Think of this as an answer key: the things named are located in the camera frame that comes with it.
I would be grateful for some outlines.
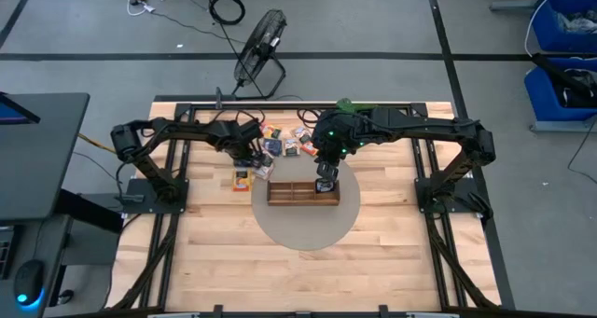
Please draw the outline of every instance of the keyboard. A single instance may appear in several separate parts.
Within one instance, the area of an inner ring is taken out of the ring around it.
[[[15,227],[0,227],[0,280],[8,278],[10,260],[16,250]]]

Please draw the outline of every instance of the computer mouse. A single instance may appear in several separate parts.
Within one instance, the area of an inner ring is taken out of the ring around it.
[[[43,284],[44,263],[35,259],[23,263],[15,275],[15,299],[22,306],[33,304],[41,295]]]

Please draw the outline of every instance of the gray floor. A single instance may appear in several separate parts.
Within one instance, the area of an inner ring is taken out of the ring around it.
[[[206,0],[197,0],[206,4]],[[247,16],[229,28],[245,39],[271,7],[288,27],[279,51],[440,52],[427,0],[243,0]],[[497,0],[438,0],[453,53],[523,53],[528,13],[494,14]],[[19,0],[0,0],[0,26]],[[188,0],[154,6],[178,20],[220,33]],[[537,50],[531,35],[530,46]],[[126,0],[30,0],[0,53],[230,52],[225,41],[165,19],[126,14]],[[381,60],[284,61],[288,77],[277,95],[305,99],[452,101],[443,62]],[[146,118],[158,94],[211,94],[233,86],[232,61],[0,62],[0,87],[13,93],[84,91],[91,95],[82,131],[109,144],[118,123]],[[582,135],[528,131],[534,121],[523,85],[528,62],[457,62],[469,115],[494,132],[498,160],[485,170],[507,272],[522,310],[597,314],[595,188],[566,170]],[[262,87],[273,81],[267,68]],[[576,167],[597,175],[589,140]],[[113,172],[118,161],[86,144],[76,150]],[[132,174],[128,168],[123,177]],[[74,157],[64,183],[74,192],[114,191],[114,182],[88,160]],[[70,308],[96,310],[108,269],[70,271],[79,290]],[[96,286],[89,287],[90,279]],[[62,314],[55,311],[51,314]]]

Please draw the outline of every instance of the computer monitor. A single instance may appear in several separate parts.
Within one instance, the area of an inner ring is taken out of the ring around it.
[[[39,117],[0,91],[0,125],[39,123]]]

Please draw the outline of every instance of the blue bin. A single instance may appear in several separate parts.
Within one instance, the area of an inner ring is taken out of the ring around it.
[[[551,58],[563,70],[575,68],[597,72],[597,60]],[[537,121],[579,121],[597,114],[597,108],[564,108],[558,102],[556,91],[548,74],[536,67],[524,78]]]
[[[545,51],[597,52],[597,34],[566,33],[558,23],[556,11],[563,15],[597,10],[597,0],[548,0],[535,16],[533,28]]]

